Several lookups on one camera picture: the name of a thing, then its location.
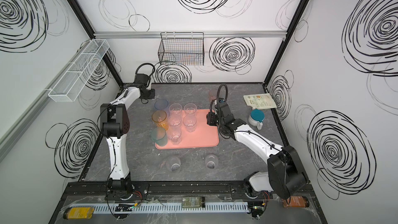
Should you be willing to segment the clear faceted glass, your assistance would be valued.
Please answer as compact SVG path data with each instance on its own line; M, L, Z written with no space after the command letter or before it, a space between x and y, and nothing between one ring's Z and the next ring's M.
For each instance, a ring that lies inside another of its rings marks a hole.
M169 106L169 112L171 116L182 116L183 107L179 103L174 103Z

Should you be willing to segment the teal plastic cup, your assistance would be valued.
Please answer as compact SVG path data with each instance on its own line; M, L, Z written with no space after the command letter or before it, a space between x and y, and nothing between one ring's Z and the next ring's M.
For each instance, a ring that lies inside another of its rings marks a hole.
M167 145L167 133L162 127L156 127L151 131L151 139L154 143L160 147Z

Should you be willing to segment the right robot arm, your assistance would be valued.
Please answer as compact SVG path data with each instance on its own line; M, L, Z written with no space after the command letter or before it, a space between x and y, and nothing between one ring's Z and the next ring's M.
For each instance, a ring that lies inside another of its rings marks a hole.
M245 145L267 165L266 172L254 172L246 178L248 195L269 191L288 200L309 183L299 155L292 146L276 144L256 132L242 119L235 118L222 98L211 101L206 121L208 125L216 126L222 137Z

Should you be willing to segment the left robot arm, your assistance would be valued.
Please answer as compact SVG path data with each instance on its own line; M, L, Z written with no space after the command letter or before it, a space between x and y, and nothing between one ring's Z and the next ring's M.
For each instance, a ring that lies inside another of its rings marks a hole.
M151 76L136 74L115 100L102 104L99 116L100 132L106 137L110 153L110 174L106 186L111 193L123 194L128 199L135 193L126 157L126 138L130 130L128 108L136 100L150 100L155 96Z

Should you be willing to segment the pink plastic tray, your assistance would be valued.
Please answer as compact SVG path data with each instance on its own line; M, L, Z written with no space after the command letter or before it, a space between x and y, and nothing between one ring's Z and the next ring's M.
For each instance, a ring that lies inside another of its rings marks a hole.
M178 145L172 144L168 141L165 146L155 144L155 147L160 150L165 149L184 149L184 148L202 148L215 147L219 144L219 134L216 126L207 124L206 115L209 110L197 110L197 125L194 132L187 132L185 127L181 128L182 137Z

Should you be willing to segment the yellow plastic cup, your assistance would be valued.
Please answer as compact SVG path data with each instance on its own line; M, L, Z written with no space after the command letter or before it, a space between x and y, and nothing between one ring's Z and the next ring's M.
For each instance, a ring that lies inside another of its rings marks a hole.
M167 113L163 110L156 111L151 116L152 121L156 124L157 127L164 128L166 131L169 128Z

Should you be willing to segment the clear cup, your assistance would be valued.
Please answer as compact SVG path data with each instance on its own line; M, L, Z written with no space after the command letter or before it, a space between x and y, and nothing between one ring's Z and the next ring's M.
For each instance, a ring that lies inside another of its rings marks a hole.
M181 143L181 127L169 127L167 130L167 137L173 145L178 145Z
M181 128L182 117L180 115L171 115L168 119L170 128Z
M171 173L177 173L181 169L181 160L178 156L169 156L166 160L166 168Z
M214 170L218 167L219 159L215 154L208 154L205 157L205 168Z

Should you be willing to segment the blue plastic cup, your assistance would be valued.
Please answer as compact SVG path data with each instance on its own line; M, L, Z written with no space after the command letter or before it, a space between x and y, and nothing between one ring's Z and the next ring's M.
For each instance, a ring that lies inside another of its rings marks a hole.
M168 115L170 114L169 111L169 102L168 100L165 99L157 99L154 103L154 107L156 110L158 111L164 111L166 112Z

